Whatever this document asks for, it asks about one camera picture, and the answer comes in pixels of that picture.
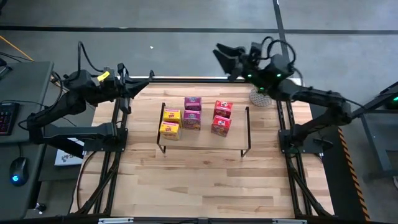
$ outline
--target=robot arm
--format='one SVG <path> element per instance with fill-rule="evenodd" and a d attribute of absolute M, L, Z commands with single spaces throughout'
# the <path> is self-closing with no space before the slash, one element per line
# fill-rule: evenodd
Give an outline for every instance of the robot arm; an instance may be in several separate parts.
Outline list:
<path fill-rule="evenodd" d="M 70 142 L 67 138 L 78 139 L 103 139 L 104 141 L 115 140 L 118 138 L 116 125 L 104 123 L 97 127 L 67 127 L 60 128 L 51 123 L 66 116 L 80 114 L 86 110 L 86 103 L 97 106 L 98 103 L 105 101 L 120 100 L 119 108 L 126 114 L 131 113 L 129 99 L 134 98 L 143 88 L 145 88 L 152 77 L 150 71 L 148 79 L 131 79 L 125 66 L 118 65 L 120 78 L 115 77 L 114 71 L 108 68 L 104 73 L 97 77 L 99 85 L 92 80 L 92 75 L 86 70 L 74 72 L 63 82 L 69 89 L 51 107 L 38 113 L 32 113 L 27 118 L 27 130 L 29 138 L 35 144 L 47 143 L 56 148 L 64 146 L 74 151 L 72 154 L 81 156 L 81 150 L 77 144 Z"/>
<path fill-rule="evenodd" d="M 312 132 L 331 125 L 349 124 L 352 120 L 351 108 L 339 93 L 298 86 L 287 79 L 295 72 L 295 59 L 286 62 L 280 54 L 270 56 L 272 45 L 276 42 L 289 45 L 281 40 L 273 40 L 267 48 L 266 58 L 261 57 L 262 44 L 255 42 L 251 44 L 248 54 L 244 47 L 231 48 L 222 44 L 217 44 L 218 50 L 214 50 L 213 53 L 224 72 L 229 74 L 228 79 L 231 81 L 242 76 L 256 86 L 259 92 L 268 94 L 274 100 L 299 100 L 328 108 L 323 115 L 303 125 L 295 124 L 289 136 L 289 142 L 294 146 L 302 146 L 305 138 Z M 264 59 L 270 59 L 270 62 L 265 68 L 260 69 L 259 62 Z"/>

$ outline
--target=small cardboard box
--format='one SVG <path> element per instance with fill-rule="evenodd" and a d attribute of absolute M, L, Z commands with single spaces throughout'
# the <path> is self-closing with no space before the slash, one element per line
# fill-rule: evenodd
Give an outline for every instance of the small cardboard box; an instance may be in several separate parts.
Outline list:
<path fill-rule="evenodd" d="M 233 103 L 217 100 L 214 107 L 213 117 L 218 115 L 224 118 L 230 118 L 232 113 L 232 105 Z"/>
<path fill-rule="evenodd" d="M 201 97 L 185 97 L 186 110 L 201 111 Z"/>
<path fill-rule="evenodd" d="M 181 137 L 181 128 L 179 124 L 162 121 L 159 132 L 164 138 L 170 140 L 179 140 Z"/>
<path fill-rule="evenodd" d="M 231 127 L 232 120 L 216 115 L 211 124 L 211 132 L 219 136 L 226 137 L 229 128 Z"/>
<path fill-rule="evenodd" d="M 179 124 L 182 126 L 182 115 L 180 110 L 164 109 L 163 121 Z"/>
<path fill-rule="evenodd" d="M 183 127 L 186 129 L 200 130 L 200 111 L 184 111 Z"/>

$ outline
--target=gray floor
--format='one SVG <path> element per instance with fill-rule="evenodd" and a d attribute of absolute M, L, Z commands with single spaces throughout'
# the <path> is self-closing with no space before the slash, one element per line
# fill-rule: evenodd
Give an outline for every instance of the gray floor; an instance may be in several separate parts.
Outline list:
<path fill-rule="evenodd" d="M 398 29 L 395 0 L 279 0 L 285 29 Z M 183 27 L 276 29 L 272 0 L 13 0 L 1 24 L 35 26 Z M 217 42 L 249 47 L 267 34 L 84 33 L 2 31 L 34 60 L 53 60 L 58 73 L 76 70 L 76 45 L 82 40 L 97 67 L 124 62 L 131 75 L 223 76 L 211 51 Z M 398 35 L 287 35 L 298 55 L 307 85 L 339 91 L 365 103 L 397 81 Z M 2 52 L 17 55 L 0 42 Z M 343 127 L 357 175 L 376 170 L 376 161 L 357 120 Z M 365 184 L 372 220 L 398 222 L 398 190 L 392 180 Z M 74 183 L 61 184 L 65 194 L 43 193 L 50 203 L 66 200 Z M 55 205 L 63 214 L 68 203 Z"/>

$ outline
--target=wooden tabletop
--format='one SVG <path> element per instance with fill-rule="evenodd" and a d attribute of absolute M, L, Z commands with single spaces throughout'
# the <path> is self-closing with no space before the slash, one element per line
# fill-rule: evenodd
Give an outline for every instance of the wooden tabletop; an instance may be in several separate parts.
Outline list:
<path fill-rule="evenodd" d="M 112 216 L 293 218 L 285 158 L 277 139 L 276 103 L 265 108 L 252 105 L 251 89 L 248 84 L 232 83 L 158 83 L 143 89 L 131 103 L 129 136 L 119 166 Z M 240 158 L 237 150 L 215 149 L 168 148 L 162 154 L 156 145 L 162 102 L 182 106 L 185 96 L 202 96 L 204 108 L 214 107 L 216 100 L 232 101 L 233 113 L 249 106 L 252 149 L 246 157 Z M 292 106 L 296 123 L 312 119 L 308 104 L 295 102 Z M 100 104 L 93 125 L 110 122 L 112 112 L 112 103 Z M 98 185 L 103 156 L 100 152 L 93 156 L 83 173 L 81 204 Z M 333 213 L 321 160 L 313 154 L 302 157 L 308 188 L 326 211 Z M 304 211 L 300 190 L 298 195 Z M 75 210 L 76 199 L 71 212 Z"/>

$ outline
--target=computer mouse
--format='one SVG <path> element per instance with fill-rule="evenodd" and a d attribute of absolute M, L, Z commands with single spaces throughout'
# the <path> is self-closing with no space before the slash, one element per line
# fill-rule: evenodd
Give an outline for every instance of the computer mouse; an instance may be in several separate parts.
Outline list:
<path fill-rule="evenodd" d="M 14 186 L 22 186 L 27 182 L 29 173 L 27 170 L 27 158 L 18 157 L 10 166 L 10 180 Z"/>

